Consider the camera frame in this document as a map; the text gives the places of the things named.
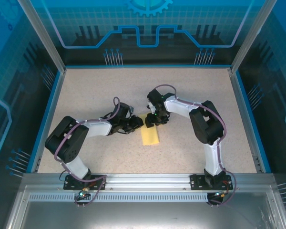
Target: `gear logo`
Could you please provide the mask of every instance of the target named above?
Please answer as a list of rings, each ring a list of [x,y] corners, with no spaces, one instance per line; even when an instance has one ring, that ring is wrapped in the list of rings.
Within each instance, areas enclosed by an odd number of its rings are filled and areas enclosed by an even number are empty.
[[[0,13],[8,23],[12,24],[19,14],[17,0],[0,0]]]
[[[133,13],[139,13],[140,16],[146,15],[147,17],[162,13],[162,10],[167,10],[168,4],[172,3],[173,0],[126,0],[128,9],[133,10]]]

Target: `black mounting plate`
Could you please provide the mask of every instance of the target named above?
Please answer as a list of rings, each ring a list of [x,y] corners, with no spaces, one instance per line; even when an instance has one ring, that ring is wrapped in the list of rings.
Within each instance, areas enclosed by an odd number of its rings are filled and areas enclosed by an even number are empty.
[[[96,179],[96,178],[101,177],[101,176],[102,175],[99,175],[99,176],[91,175],[91,179]],[[90,183],[91,186],[88,185],[89,189],[90,190],[98,190],[102,181],[103,181],[103,179],[100,179],[98,181]],[[84,187],[87,186],[88,183],[86,183],[86,185],[84,185],[84,184],[85,183],[76,180],[71,175],[67,175],[65,178],[65,182],[63,184],[63,190],[82,190]],[[101,190],[105,190],[105,183],[103,184],[103,187],[101,188]]]
[[[229,183],[229,190],[233,190],[233,184],[231,180],[231,176],[225,175],[223,181],[227,181]],[[227,187],[224,183],[221,183],[215,187],[210,187],[209,184],[205,181],[205,175],[190,175],[190,184],[191,190],[226,190]]]

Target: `yellow sponge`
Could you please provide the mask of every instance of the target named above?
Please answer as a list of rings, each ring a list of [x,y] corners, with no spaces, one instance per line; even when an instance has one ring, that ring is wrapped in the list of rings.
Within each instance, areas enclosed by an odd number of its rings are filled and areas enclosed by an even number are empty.
[[[144,125],[140,128],[141,129],[141,135],[142,135],[142,142],[143,146],[149,146],[159,143],[159,137],[157,128],[154,125],[153,127],[147,128],[145,124],[145,118],[147,114],[140,115],[140,118],[142,118]]]

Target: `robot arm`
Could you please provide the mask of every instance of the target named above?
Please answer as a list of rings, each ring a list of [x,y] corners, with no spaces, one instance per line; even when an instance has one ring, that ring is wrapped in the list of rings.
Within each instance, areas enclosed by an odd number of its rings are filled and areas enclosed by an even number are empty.
[[[190,119],[196,137],[204,145],[206,182],[210,186],[220,182],[220,177],[224,176],[225,172],[219,165],[217,142],[223,136],[224,129],[214,115],[194,105],[201,104],[218,114],[213,103],[210,101],[205,101],[204,103],[189,102],[176,98],[172,93],[161,95],[156,89],[149,92],[147,98],[147,107],[151,109],[152,113],[146,117],[146,126],[152,127],[154,124],[166,124],[170,113],[176,113]]]
[[[116,116],[104,121],[109,115],[114,114],[117,109],[118,105],[115,106],[113,112],[108,113],[105,117],[78,126],[58,152],[57,157],[62,161],[61,163],[64,163],[65,167],[79,179],[91,179],[90,170],[78,155],[86,138],[98,135],[107,136],[114,133],[129,134],[143,125],[142,119],[133,115],[133,108],[124,103],[120,103],[120,109]],[[45,147],[54,155],[66,134],[80,121],[70,116],[64,117],[47,138]]]

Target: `beige tabletop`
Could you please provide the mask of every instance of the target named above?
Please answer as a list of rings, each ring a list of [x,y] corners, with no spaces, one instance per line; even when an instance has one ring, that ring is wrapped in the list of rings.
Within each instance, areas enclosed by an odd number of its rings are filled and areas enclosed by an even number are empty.
[[[180,98],[212,101],[227,127],[222,142],[224,166],[235,173],[256,173],[227,69],[68,69],[50,132],[67,115],[85,120],[111,112],[115,96],[133,106],[136,115],[147,113],[147,94],[163,83],[175,86]],[[162,87],[159,92],[173,91]],[[171,114],[169,123],[157,130],[160,143],[152,146],[142,145],[140,130],[88,138],[80,157],[93,173],[203,173],[204,148],[189,119]],[[38,172],[61,171],[45,149]]]

